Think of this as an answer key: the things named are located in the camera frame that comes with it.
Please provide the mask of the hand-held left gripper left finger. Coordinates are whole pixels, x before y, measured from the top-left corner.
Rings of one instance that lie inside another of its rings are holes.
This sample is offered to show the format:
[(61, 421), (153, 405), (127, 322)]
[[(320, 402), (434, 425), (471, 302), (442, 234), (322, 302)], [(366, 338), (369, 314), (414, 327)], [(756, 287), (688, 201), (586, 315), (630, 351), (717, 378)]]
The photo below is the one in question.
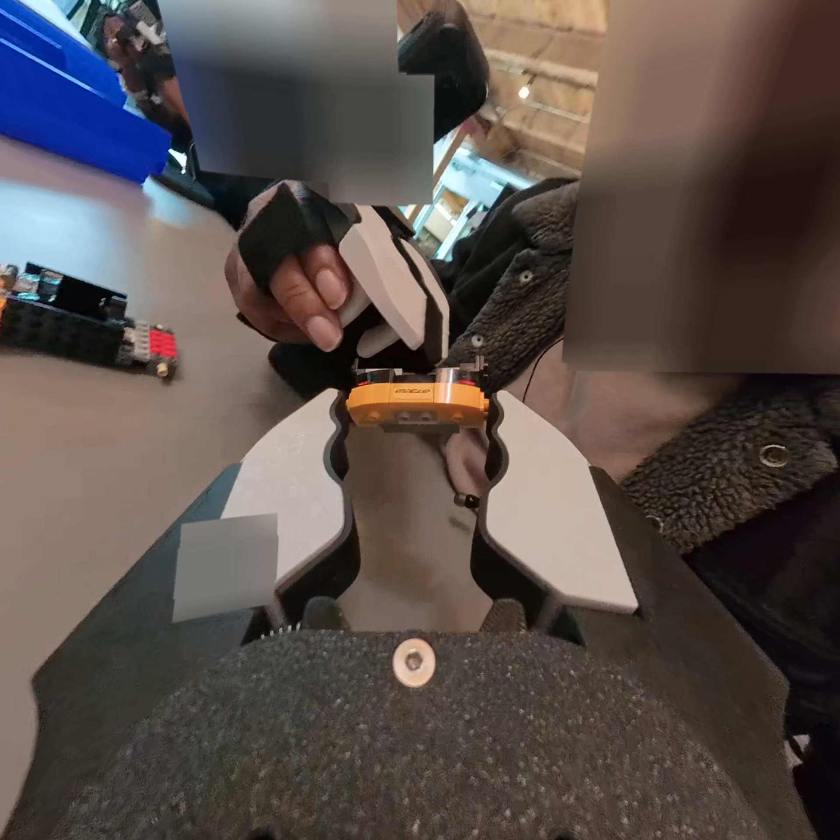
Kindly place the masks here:
[(346, 395), (324, 391), (242, 459), (225, 518), (274, 515), (279, 594), (342, 594), (361, 568), (349, 470)]

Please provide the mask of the blue plastic bin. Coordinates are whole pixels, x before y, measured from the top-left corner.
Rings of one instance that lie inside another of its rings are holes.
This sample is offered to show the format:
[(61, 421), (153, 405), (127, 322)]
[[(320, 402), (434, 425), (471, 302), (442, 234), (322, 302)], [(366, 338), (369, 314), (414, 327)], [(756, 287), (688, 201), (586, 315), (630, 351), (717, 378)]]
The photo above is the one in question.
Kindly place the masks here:
[(1, 2), (1, 134), (143, 184), (171, 136), (126, 107), (117, 73), (56, 2)]

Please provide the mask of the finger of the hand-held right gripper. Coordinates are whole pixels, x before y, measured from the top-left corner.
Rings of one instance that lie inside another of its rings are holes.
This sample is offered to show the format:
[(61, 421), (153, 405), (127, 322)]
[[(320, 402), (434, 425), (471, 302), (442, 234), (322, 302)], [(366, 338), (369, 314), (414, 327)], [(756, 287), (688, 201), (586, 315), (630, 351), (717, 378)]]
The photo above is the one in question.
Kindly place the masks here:
[(435, 337), (434, 295), (427, 284), (431, 274), (372, 206), (342, 203), (338, 207), (351, 221), (339, 242), (339, 253), (360, 290), (343, 316), (346, 322), (355, 320), (365, 298), (381, 319), (362, 330), (356, 356), (370, 359), (395, 343), (427, 352), (434, 347), (427, 339)]
[(450, 307), (447, 293), (430, 259), (411, 239), (395, 239), (394, 246), (426, 296), (423, 347), (421, 357), (428, 366), (441, 365), (448, 354)]

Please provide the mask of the person's right hand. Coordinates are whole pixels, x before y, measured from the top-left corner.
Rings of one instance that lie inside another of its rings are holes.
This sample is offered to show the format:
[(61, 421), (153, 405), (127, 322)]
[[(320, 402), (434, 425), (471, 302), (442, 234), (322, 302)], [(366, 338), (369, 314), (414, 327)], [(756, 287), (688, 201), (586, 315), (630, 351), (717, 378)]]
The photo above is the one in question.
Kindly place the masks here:
[(324, 352), (339, 347), (338, 310), (350, 297), (352, 281), (335, 247), (319, 245), (284, 258), (267, 292), (257, 288), (237, 247), (224, 274), (242, 321), (255, 331), (278, 343), (309, 343)]

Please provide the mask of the pale pink hoodie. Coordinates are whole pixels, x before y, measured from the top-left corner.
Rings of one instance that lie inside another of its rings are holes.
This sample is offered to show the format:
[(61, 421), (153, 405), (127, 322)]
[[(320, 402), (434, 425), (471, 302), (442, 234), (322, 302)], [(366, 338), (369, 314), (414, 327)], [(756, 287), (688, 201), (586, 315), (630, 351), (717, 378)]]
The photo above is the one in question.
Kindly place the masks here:
[[(505, 384), (558, 428), (595, 467), (622, 484), (688, 425), (735, 391), (744, 374), (573, 371), (561, 339)], [(458, 491), (487, 489), (487, 435), (433, 437), (353, 430), (348, 487), (361, 572), (342, 599), (355, 629), (475, 632), (490, 599), (469, 571), (473, 512)]]

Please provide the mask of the orange lego bumper assembly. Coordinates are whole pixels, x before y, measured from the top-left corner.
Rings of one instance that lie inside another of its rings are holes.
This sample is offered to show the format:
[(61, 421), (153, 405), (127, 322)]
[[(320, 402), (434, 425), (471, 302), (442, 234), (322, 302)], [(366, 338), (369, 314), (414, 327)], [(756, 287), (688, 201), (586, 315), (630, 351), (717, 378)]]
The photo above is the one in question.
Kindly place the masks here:
[(389, 433), (453, 434), (484, 425), (489, 366), (482, 355), (430, 372), (373, 368), (353, 363), (353, 388), (346, 407), (358, 427)]

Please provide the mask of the black lego car chassis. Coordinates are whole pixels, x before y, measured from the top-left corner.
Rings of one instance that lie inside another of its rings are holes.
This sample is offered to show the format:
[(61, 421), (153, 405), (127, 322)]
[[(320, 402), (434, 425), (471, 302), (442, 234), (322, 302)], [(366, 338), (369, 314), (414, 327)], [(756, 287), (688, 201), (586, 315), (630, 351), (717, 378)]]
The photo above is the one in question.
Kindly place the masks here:
[(123, 292), (63, 272), (2, 264), (2, 348), (174, 379), (174, 332), (130, 317), (128, 303)]

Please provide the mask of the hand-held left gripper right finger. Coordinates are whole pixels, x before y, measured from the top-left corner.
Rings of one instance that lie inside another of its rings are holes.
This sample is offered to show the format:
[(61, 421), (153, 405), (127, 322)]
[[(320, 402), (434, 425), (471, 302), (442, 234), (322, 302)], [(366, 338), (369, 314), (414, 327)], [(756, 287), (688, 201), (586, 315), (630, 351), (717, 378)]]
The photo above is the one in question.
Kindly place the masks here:
[(560, 604), (631, 615), (638, 599), (591, 464), (555, 426), (509, 392), (492, 400), (500, 464), (479, 532), (512, 568)]

